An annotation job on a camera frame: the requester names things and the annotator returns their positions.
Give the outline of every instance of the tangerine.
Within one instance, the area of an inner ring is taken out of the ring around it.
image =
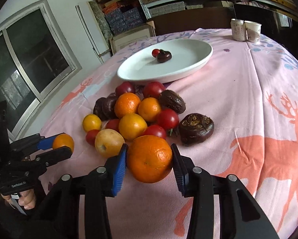
[[[119,133],[127,140],[134,140],[142,135],[147,128],[145,120],[136,113],[130,113],[122,117],[119,122]]]
[[[96,150],[106,158],[117,156],[125,140],[116,130],[106,128],[97,134],[95,138]]]
[[[115,114],[118,118],[122,118],[129,113],[137,113],[140,99],[134,93],[124,93],[119,96],[115,104]]]
[[[161,107],[159,101],[153,97],[143,99],[138,107],[138,114],[148,122],[156,121],[160,112]]]
[[[167,141],[153,135],[136,138],[127,151],[127,166],[143,183],[164,179],[172,168],[172,151]]]
[[[74,140],[70,135],[65,133],[59,134],[57,137],[55,137],[52,145],[53,150],[63,146],[69,147],[72,152],[74,151]]]
[[[85,132],[88,132],[93,129],[100,130],[101,126],[102,126],[102,121],[95,114],[88,114],[83,119],[83,129],[85,130]]]

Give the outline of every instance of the window frame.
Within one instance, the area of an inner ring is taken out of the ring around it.
[[[19,62],[13,47],[11,45],[11,42],[9,40],[8,34],[6,29],[13,25],[13,23],[17,22],[21,18],[25,17],[26,15],[36,11],[40,10],[41,14],[45,20],[45,23],[56,42],[59,50],[61,51],[63,57],[65,58],[66,62],[68,63],[68,67],[58,76],[56,76],[55,79],[53,79],[52,82],[50,82],[42,92],[39,92],[28,75],[26,74],[24,68],[22,67],[21,63]],[[25,83],[28,85],[29,89],[34,93],[36,98],[33,100],[33,102],[30,104],[30,106],[26,109],[26,111],[23,113],[19,121],[17,122],[16,126],[14,127],[13,131],[9,131],[9,137],[12,141],[18,138],[18,135],[21,133],[22,129],[25,128],[26,123],[29,121],[29,119],[35,114],[38,110],[38,108],[44,104],[44,102],[49,98],[51,93],[53,93],[56,89],[60,88],[62,84],[64,84],[64,81],[71,78],[73,75],[75,75],[78,71],[82,69],[80,63],[78,62],[77,58],[75,57],[73,51],[71,50],[69,44],[66,41],[66,38],[64,37],[53,13],[52,10],[48,4],[47,0],[39,0],[35,3],[32,3],[25,8],[17,11],[10,17],[8,17],[6,20],[4,20],[2,23],[0,23],[0,36],[3,35],[5,39],[5,43],[8,47],[8,50],[10,52],[10,55],[15,63],[16,68],[18,69],[20,75],[24,79]]]

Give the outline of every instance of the white plate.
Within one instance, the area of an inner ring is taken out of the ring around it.
[[[170,51],[172,58],[158,63],[151,55],[153,49]],[[171,82],[186,77],[202,68],[210,59],[213,48],[209,43],[195,39],[163,41],[138,51],[121,64],[120,79],[145,84],[148,81]]]

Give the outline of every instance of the red tomato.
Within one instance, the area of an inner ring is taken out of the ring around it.
[[[157,49],[156,48],[156,49],[152,50],[152,53],[151,54],[152,54],[153,57],[156,58],[159,53],[160,53],[160,49]]]
[[[159,125],[151,125],[147,127],[145,131],[142,133],[142,136],[144,135],[154,135],[163,139],[167,137],[166,131]]]
[[[179,116],[172,109],[164,109],[157,117],[157,124],[165,130],[176,128],[179,124]]]
[[[116,130],[119,133],[119,128],[118,128],[119,122],[120,122],[120,119],[110,120],[107,122],[105,128],[110,128],[110,129]]]
[[[165,90],[166,88],[163,86],[162,83],[154,81],[148,83],[145,88],[143,89],[142,93],[145,98],[153,97],[156,99],[159,99],[160,94]]]
[[[120,96],[121,94],[131,92],[136,93],[135,87],[131,82],[123,82],[121,85],[116,87],[115,94],[116,96]]]
[[[95,146],[95,138],[98,132],[98,129],[92,129],[87,132],[85,139],[91,146]]]

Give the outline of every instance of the hand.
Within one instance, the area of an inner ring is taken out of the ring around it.
[[[21,196],[19,198],[19,205],[24,206],[24,209],[32,209],[35,207],[35,202],[36,202],[36,196],[34,194],[34,190],[28,190],[28,191],[22,191],[20,192]],[[5,199],[10,205],[12,204],[11,202],[11,196],[3,196],[3,199]]]

